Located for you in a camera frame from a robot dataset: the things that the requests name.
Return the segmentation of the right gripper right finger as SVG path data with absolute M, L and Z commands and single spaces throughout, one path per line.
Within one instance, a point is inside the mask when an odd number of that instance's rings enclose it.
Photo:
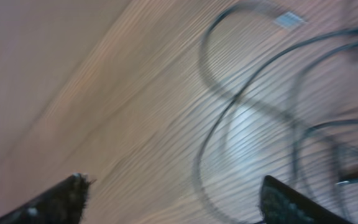
M 262 182 L 260 211 L 266 224 L 351 224 L 271 175 Z

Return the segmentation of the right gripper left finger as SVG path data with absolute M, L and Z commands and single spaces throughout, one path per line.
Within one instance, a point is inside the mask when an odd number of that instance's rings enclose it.
M 0 224 L 80 224 L 93 181 L 74 173 L 0 217 Z

